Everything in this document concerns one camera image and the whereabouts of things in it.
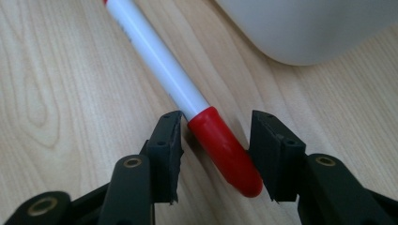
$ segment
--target pen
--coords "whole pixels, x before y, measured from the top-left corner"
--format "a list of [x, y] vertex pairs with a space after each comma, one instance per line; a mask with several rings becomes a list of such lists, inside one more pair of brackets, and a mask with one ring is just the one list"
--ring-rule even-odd
[[260, 194], [263, 183], [249, 155], [193, 84], [132, 0], [104, 0], [110, 14], [188, 121], [188, 128], [225, 180], [246, 197]]

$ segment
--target red cap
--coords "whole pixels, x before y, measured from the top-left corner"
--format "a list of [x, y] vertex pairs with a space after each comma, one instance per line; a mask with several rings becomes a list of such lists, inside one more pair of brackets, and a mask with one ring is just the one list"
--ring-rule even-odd
[[261, 193], [263, 181], [260, 173], [214, 107], [193, 117], [188, 128], [229, 184], [246, 197]]

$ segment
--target red and white marker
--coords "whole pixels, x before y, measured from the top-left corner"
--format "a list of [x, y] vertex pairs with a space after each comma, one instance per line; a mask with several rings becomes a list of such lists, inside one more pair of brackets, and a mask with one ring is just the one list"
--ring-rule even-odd
[[211, 107], [132, 0], [104, 0], [135, 50], [188, 120], [188, 127], [226, 181], [246, 197], [263, 182], [237, 138]]

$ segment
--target white object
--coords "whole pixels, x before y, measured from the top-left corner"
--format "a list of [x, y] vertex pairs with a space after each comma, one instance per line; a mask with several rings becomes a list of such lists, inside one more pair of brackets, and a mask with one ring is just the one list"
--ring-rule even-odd
[[398, 0], [216, 0], [269, 57], [289, 65], [330, 60], [398, 22]]
[[209, 107], [134, 1], [108, 0], [106, 7], [188, 121]]

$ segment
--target light wood tabletop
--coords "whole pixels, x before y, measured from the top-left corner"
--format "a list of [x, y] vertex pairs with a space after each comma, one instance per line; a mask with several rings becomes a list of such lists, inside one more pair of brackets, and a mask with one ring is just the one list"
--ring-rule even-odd
[[[398, 199], [398, 25], [334, 60], [291, 67], [259, 52], [213, 0], [137, 0], [245, 148], [252, 110], [276, 115], [308, 154], [339, 158]], [[177, 110], [100, 0], [0, 1], [0, 222], [31, 197], [72, 199], [138, 154]], [[299, 224], [296, 202], [224, 181], [182, 123], [179, 203], [157, 224]]]

